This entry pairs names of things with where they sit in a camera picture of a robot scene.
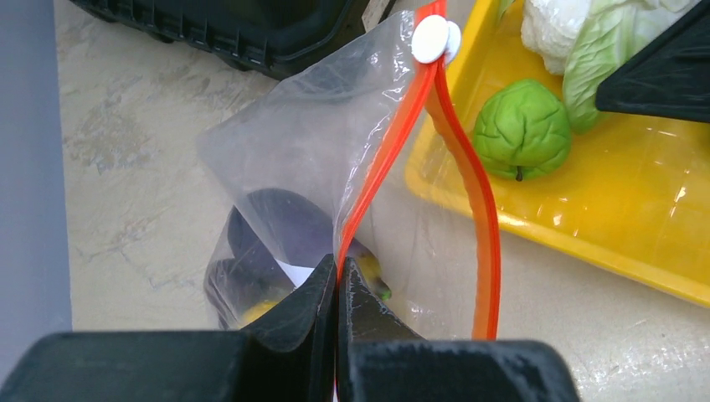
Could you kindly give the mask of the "purple eggplant toy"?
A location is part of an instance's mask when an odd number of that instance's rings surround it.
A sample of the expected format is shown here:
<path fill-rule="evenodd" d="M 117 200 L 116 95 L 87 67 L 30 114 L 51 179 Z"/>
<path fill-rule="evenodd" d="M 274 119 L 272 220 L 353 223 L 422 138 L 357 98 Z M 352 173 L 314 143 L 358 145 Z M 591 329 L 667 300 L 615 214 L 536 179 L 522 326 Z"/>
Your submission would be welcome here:
<path fill-rule="evenodd" d="M 223 330 L 249 326 L 305 285 L 326 256 L 337 257 L 332 216 L 282 188 L 249 193 L 233 207 L 204 277 Z"/>

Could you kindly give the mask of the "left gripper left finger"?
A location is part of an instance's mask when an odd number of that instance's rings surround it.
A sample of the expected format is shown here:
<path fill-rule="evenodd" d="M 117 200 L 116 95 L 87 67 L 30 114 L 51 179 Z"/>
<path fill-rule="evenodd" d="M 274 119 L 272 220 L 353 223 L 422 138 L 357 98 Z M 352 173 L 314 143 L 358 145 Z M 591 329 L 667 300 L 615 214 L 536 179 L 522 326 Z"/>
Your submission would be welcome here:
<path fill-rule="evenodd" d="M 336 263 L 235 331 L 61 332 L 39 339 L 4 401 L 329 401 Z"/>

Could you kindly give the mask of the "clear zip top bag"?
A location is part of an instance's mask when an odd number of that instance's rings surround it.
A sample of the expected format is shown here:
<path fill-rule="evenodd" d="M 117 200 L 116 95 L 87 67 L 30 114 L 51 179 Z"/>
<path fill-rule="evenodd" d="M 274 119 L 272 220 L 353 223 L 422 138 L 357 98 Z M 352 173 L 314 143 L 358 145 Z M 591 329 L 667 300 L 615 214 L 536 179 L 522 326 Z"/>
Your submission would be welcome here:
<path fill-rule="evenodd" d="M 409 308 L 400 320 L 427 340 L 492 340 L 499 318 L 495 202 L 445 76 L 460 40 L 443 1 L 396 13 L 198 139 L 233 207 L 282 188 L 330 214 L 337 274 L 376 257 Z M 455 163 L 461 213 L 379 195 L 422 115 Z"/>

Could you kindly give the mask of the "yellow corn toy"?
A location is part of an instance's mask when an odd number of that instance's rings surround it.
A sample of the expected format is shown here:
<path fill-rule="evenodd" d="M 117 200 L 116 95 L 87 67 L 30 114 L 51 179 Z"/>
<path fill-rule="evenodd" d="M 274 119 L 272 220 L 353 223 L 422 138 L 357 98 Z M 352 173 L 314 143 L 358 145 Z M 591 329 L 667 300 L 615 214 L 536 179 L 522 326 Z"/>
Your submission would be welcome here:
<path fill-rule="evenodd" d="M 382 278 L 382 268 L 378 259 L 373 256 L 359 256 L 355 260 L 370 290 L 382 301 L 389 300 L 392 297 L 392 291 Z M 244 312 L 240 313 L 235 323 L 230 325 L 230 328 L 241 329 L 246 327 L 266 314 L 289 294 L 290 291 L 287 291 L 284 296 L 277 295 L 256 302 L 252 307 L 248 307 Z"/>

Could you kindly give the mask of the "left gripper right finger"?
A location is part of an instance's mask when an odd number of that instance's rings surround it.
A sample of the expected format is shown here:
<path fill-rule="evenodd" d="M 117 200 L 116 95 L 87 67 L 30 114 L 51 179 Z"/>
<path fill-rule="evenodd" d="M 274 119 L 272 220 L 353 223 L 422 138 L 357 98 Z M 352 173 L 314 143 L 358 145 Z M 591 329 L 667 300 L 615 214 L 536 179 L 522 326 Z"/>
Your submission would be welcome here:
<path fill-rule="evenodd" d="M 533 340 L 427 340 L 346 259 L 338 291 L 341 401 L 578 401 L 568 365 Z"/>

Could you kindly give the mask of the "green wrinkled guava toy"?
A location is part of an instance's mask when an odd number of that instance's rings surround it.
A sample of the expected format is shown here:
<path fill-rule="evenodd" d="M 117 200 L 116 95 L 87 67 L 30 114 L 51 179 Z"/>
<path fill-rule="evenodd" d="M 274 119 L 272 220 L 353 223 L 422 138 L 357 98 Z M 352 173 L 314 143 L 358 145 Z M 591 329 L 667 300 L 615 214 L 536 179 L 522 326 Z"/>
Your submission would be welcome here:
<path fill-rule="evenodd" d="M 521 182 L 562 167 L 573 133 L 563 102 L 538 80 L 524 79 L 486 100 L 470 138 L 488 173 Z"/>

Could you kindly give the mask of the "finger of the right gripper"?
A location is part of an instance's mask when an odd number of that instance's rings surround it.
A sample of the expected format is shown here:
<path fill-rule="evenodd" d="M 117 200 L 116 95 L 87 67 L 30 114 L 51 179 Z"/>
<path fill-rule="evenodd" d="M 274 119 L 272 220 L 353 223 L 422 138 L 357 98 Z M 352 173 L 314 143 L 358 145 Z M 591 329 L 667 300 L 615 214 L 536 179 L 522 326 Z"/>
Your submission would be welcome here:
<path fill-rule="evenodd" d="M 600 111 L 709 122 L 709 0 L 702 0 L 597 89 Z"/>

